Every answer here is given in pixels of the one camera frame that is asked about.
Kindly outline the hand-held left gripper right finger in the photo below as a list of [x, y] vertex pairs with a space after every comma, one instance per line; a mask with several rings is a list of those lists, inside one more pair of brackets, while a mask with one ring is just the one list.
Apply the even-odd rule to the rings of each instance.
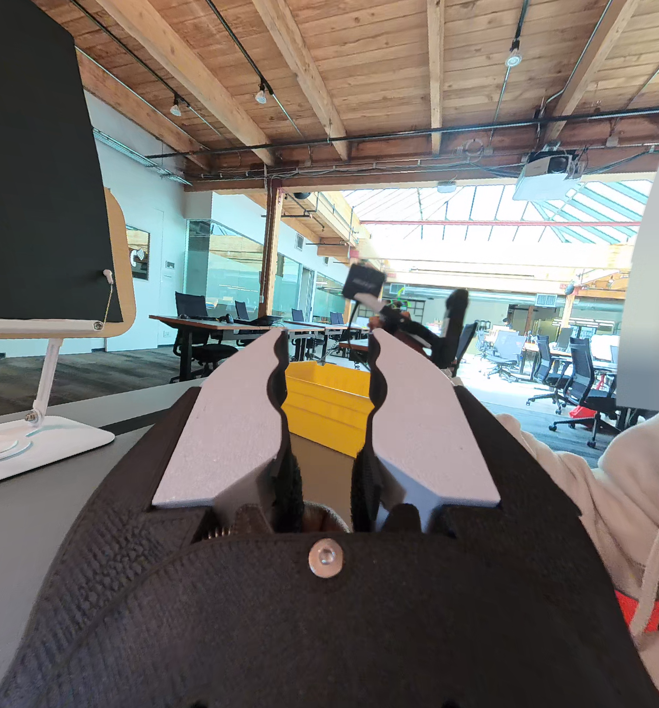
[[501, 496], [458, 399], [425, 355], [393, 334], [369, 338], [366, 438], [352, 475], [355, 532], [375, 532], [411, 505], [427, 532], [447, 506], [496, 509]]

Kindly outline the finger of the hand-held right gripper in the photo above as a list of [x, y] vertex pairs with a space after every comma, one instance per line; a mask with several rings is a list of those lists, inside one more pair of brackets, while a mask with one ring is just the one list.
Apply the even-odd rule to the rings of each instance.
[[370, 293], [356, 293], [356, 303], [368, 309], [371, 314], [369, 321], [374, 322], [400, 322], [401, 312], [391, 304]]

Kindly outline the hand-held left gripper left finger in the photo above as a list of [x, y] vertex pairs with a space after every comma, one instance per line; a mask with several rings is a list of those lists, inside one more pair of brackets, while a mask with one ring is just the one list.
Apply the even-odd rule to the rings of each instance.
[[298, 532], [302, 482], [282, 405], [289, 337], [272, 328], [210, 374], [151, 500], [156, 509], [211, 508], [225, 527], [245, 505], [278, 532]]

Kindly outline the black USB hub with cable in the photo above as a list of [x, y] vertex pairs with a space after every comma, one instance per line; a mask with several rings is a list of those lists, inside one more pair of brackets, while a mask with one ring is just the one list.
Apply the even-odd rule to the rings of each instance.
[[370, 293], [382, 299], [385, 283], [385, 273], [372, 266], [355, 263], [350, 266], [344, 284], [341, 290], [337, 292], [344, 299], [350, 312], [346, 318], [346, 323], [342, 325], [333, 323], [332, 327], [342, 331], [339, 335], [337, 347], [347, 352], [347, 358], [355, 370], [366, 367], [368, 357], [368, 346], [365, 345], [364, 349], [362, 349], [361, 345], [356, 344], [356, 336], [359, 335], [360, 326], [356, 325], [355, 319], [359, 311], [365, 309], [356, 303], [356, 293]]

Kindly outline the yellow plastic bin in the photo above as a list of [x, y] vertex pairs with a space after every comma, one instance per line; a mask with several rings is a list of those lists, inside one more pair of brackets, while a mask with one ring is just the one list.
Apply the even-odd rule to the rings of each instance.
[[355, 458], [373, 410], [369, 372], [304, 361], [290, 363], [285, 378], [290, 433]]

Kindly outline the person's right hand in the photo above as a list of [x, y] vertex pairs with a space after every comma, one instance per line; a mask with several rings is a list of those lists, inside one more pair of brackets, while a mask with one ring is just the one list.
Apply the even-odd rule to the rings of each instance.
[[390, 332], [395, 339], [403, 342], [406, 346], [416, 350], [422, 355], [425, 354], [424, 347], [418, 341], [400, 329], [391, 329], [378, 314], [375, 314], [369, 318], [368, 327], [371, 332], [375, 330], [386, 330], [387, 332]]

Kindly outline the person's left hand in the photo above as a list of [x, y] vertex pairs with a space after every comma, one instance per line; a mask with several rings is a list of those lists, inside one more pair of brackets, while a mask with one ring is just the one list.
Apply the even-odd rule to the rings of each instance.
[[344, 520], [330, 507], [320, 503], [304, 501], [300, 521], [303, 534], [349, 534], [352, 532]]

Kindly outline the black office chair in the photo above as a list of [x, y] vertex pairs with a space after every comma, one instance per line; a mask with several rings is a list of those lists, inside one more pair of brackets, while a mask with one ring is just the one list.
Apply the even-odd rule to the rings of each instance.
[[[212, 321], [207, 312], [206, 300], [203, 295], [188, 295], [175, 292], [177, 316], [180, 319]], [[191, 357], [201, 365], [200, 369], [191, 371], [192, 377], [206, 377], [224, 361], [233, 356], [238, 349], [235, 346], [210, 340], [210, 331], [193, 327], [190, 334]]]
[[569, 404], [568, 398], [564, 395], [566, 385], [569, 384], [569, 375], [572, 362], [562, 357], [555, 356], [550, 349], [550, 340], [546, 335], [536, 336], [537, 350], [539, 355], [539, 365], [535, 373], [535, 381], [547, 387], [545, 394], [537, 394], [526, 400], [526, 405], [531, 403], [551, 399], [556, 406], [556, 414], [561, 415], [563, 409]]
[[591, 437], [587, 446], [596, 449], [597, 434], [601, 429], [619, 434], [625, 427], [626, 407], [616, 400], [617, 374], [613, 370], [596, 369], [590, 350], [589, 339], [570, 339], [572, 376], [564, 389], [566, 401], [593, 412], [590, 417], [556, 420], [548, 429], [555, 432], [557, 426], [591, 424]]

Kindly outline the wooden office table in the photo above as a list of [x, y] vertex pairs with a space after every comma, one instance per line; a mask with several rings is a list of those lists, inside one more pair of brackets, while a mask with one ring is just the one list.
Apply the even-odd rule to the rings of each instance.
[[210, 319], [195, 319], [186, 316], [165, 316], [151, 314], [150, 320], [163, 323], [172, 329], [177, 330], [179, 345], [179, 374], [174, 376], [170, 383], [187, 382], [193, 380], [195, 376], [201, 375], [206, 369], [212, 372], [215, 368], [213, 364], [201, 363], [201, 369], [193, 370], [192, 363], [193, 348], [192, 342], [195, 332], [205, 332], [208, 334], [207, 346], [226, 346], [227, 342], [254, 341], [265, 332], [279, 331], [285, 332], [290, 341], [299, 341], [296, 345], [296, 360], [301, 361], [306, 351], [306, 339], [314, 339], [324, 336], [323, 328], [314, 325], [298, 325], [288, 323], [275, 323], [270, 326], [247, 323], [228, 323]]

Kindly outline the white ceiling projector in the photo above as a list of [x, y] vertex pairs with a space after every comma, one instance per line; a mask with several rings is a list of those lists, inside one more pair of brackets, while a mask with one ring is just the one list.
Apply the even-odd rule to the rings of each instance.
[[514, 186], [513, 200], [545, 202], [565, 199], [582, 180], [581, 155], [575, 149], [530, 153]]

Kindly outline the person's cream zip jacket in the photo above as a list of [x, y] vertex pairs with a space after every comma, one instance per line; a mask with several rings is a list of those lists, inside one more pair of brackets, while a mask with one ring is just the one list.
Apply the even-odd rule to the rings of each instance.
[[630, 498], [620, 543], [638, 583], [615, 589], [635, 647], [659, 691], [659, 414], [615, 438], [598, 468], [614, 469]]

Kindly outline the black board on white stand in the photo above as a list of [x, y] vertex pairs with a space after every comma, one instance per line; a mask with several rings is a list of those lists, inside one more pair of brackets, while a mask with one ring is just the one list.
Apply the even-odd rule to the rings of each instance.
[[113, 441], [47, 409], [63, 341], [120, 336], [135, 318], [74, 40], [33, 1], [0, 1], [0, 341], [47, 341], [31, 409], [0, 423], [0, 482]]

